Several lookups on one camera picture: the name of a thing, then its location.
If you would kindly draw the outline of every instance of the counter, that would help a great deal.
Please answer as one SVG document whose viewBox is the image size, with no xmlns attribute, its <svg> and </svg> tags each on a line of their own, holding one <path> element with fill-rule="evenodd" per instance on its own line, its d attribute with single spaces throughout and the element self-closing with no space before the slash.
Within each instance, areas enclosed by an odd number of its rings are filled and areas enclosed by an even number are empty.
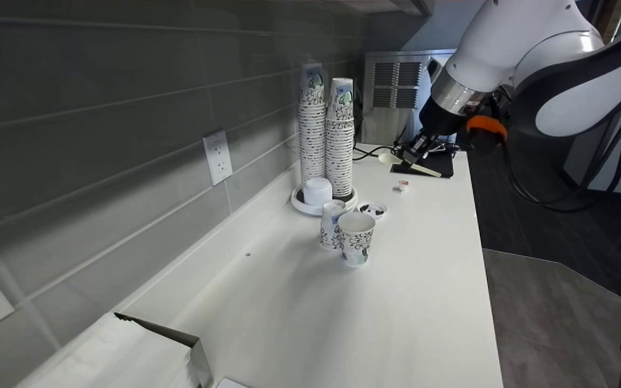
<svg viewBox="0 0 621 388">
<path fill-rule="evenodd" d="M 118 311 L 200 336 L 215 379 L 254 388 L 502 386 L 466 153 L 454 179 L 355 174 L 389 207 L 365 267 L 318 246 L 284 174 Z"/>
</svg>

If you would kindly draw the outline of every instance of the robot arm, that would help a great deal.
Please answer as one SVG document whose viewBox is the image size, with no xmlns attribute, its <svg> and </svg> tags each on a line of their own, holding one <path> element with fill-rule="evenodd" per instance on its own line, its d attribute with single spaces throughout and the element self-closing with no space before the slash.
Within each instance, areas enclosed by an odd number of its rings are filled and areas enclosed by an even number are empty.
<svg viewBox="0 0 621 388">
<path fill-rule="evenodd" d="M 580 133 L 621 106 L 621 42 L 603 48 L 573 0 L 486 0 L 421 110 L 410 151 L 463 127 L 500 85 L 516 86 L 519 127 Z"/>
</svg>

